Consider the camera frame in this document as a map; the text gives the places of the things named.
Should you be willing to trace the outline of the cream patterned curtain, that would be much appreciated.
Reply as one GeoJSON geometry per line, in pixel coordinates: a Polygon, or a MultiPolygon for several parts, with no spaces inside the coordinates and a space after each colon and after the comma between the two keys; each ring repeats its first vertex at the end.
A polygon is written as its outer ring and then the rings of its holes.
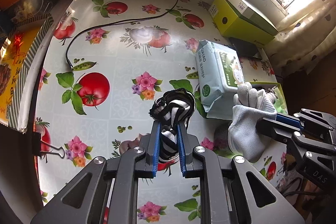
{"type": "Polygon", "coordinates": [[[335,0],[313,0],[277,27],[279,33],[264,47],[276,74],[311,71],[335,50],[335,0]]]}

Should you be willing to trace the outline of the green white carton box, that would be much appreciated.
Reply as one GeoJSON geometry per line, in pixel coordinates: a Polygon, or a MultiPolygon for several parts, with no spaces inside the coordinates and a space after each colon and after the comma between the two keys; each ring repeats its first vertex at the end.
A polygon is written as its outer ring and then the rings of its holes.
{"type": "Polygon", "coordinates": [[[277,28],[273,23],[254,5],[246,0],[226,0],[238,16],[247,22],[262,29],[268,34],[275,36],[278,34],[277,28]]]}

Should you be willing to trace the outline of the black binder clip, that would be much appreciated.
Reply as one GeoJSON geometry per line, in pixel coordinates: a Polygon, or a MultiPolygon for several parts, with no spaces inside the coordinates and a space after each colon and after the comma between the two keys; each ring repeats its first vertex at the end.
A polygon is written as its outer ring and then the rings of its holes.
{"type": "Polygon", "coordinates": [[[38,132],[33,132],[31,136],[32,153],[34,156],[42,157],[43,155],[56,155],[61,159],[66,156],[63,147],[56,147],[42,140],[42,135],[38,132]]]}

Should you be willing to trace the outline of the green wet wipes pack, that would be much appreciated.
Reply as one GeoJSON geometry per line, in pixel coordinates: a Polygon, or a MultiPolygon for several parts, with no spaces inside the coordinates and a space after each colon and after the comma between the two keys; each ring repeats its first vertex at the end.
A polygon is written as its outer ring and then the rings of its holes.
{"type": "Polygon", "coordinates": [[[201,40],[195,54],[201,104],[207,118],[231,120],[234,95],[244,83],[238,55],[230,47],[201,40]]]}

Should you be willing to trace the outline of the yellow green shoe box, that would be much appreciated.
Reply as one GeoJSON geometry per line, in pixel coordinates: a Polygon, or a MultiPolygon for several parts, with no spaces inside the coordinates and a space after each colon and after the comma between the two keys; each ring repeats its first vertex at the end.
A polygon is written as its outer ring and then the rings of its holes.
{"type": "Polygon", "coordinates": [[[220,34],[264,47],[274,36],[238,16],[226,0],[214,0],[209,13],[220,34]]]}

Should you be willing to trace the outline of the yellow green shallow box lid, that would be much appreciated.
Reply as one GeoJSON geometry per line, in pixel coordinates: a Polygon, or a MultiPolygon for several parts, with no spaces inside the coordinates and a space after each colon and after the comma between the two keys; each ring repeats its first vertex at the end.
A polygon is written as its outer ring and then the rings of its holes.
{"type": "Polygon", "coordinates": [[[264,89],[267,93],[272,93],[274,98],[274,107],[280,114],[288,114],[285,96],[280,83],[273,82],[251,82],[253,88],[264,89]]]}

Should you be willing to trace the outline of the red edged green washcloth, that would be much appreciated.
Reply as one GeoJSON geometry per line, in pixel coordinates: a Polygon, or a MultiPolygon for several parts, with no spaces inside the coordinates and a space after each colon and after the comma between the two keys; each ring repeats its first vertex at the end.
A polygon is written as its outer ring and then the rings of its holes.
{"type": "Polygon", "coordinates": [[[274,86],[272,88],[273,94],[276,96],[274,107],[277,110],[278,113],[281,114],[288,114],[288,109],[285,102],[285,97],[282,93],[282,91],[279,89],[279,87],[274,86]]]}

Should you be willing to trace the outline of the yellow striped food box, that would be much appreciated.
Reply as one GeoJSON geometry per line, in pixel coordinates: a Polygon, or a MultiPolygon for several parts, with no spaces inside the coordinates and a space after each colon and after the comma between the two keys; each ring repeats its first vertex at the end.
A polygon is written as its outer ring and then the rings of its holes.
{"type": "Polygon", "coordinates": [[[34,57],[54,23],[51,14],[30,18],[10,32],[1,47],[1,124],[20,130],[19,109],[34,57]]]}

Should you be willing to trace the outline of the black smartphone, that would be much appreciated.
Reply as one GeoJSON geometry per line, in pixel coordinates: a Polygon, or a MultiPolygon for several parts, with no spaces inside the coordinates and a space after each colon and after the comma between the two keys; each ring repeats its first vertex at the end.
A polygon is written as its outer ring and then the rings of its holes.
{"type": "Polygon", "coordinates": [[[229,38],[229,41],[239,57],[259,60],[262,59],[259,49],[254,44],[237,38],[229,38]]]}

